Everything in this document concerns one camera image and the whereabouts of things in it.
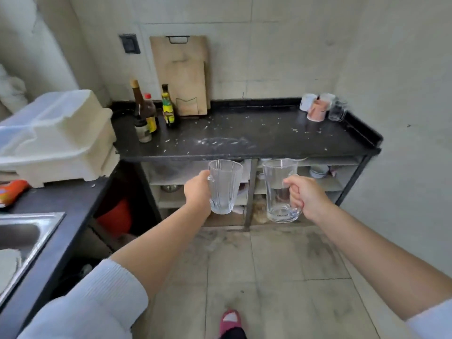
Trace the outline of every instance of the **glass mug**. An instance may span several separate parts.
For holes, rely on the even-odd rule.
[[[243,165],[227,159],[209,163],[210,207],[214,213],[228,214],[232,211],[239,193]]]
[[[297,174],[298,163],[292,159],[272,159],[263,162],[267,188],[267,216],[274,222],[292,222],[302,210],[290,204],[290,191],[283,180]]]

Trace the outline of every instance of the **light blue sleeve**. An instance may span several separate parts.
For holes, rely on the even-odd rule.
[[[103,260],[66,296],[46,304],[19,339],[131,339],[130,328],[147,308],[138,279]]]
[[[451,339],[452,299],[417,314],[406,324],[422,339]]]

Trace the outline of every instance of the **cutting board handle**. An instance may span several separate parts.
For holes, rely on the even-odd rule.
[[[166,36],[170,44],[187,44],[190,36]]]

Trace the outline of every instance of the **foot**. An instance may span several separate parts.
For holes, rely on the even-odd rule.
[[[242,327],[240,315],[238,311],[230,310],[223,314],[220,322],[220,336],[222,336],[227,330],[234,327]]]

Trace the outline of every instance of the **stainless steel sink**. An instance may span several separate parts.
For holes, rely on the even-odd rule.
[[[0,306],[30,267],[63,216],[64,213],[0,214],[0,250],[19,250],[22,261],[0,295]]]

